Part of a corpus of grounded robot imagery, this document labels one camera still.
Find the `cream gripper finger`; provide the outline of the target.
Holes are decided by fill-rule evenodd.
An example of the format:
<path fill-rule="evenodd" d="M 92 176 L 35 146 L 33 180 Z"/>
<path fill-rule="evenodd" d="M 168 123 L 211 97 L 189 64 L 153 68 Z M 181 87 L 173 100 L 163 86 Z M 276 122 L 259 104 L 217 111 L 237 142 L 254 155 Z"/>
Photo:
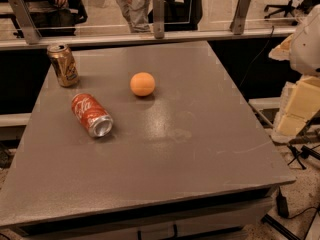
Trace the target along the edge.
<path fill-rule="evenodd" d="M 277 143 L 294 139 L 320 111 L 320 79 L 302 76 L 296 83 L 287 82 L 280 96 L 271 138 Z"/>
<path fill-rule="evenodd" d="M 279 45 L 274 47 L 269 52 L 269 57 L 271 59 L 274 59 L 277 61 L 288 60 L 289 54 L 290 54 L 290 45 L 291 45 L 292 38 L 293 38 L 293 35 L 289 35 Z"/>

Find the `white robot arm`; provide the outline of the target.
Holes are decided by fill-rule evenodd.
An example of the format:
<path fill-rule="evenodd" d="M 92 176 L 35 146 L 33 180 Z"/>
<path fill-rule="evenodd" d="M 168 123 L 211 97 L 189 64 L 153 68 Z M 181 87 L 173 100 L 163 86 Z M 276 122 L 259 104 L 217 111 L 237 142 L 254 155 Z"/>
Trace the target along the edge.
<path fill-rule="evenodd" d="M 320 5 L 297 26 L 296 31 L 269 53 L 275 60 L 288 60 L 301 74 L 287 82 L 281 92 L 271 138 L 278 143 L 294 139 L 320 111 Z"/>

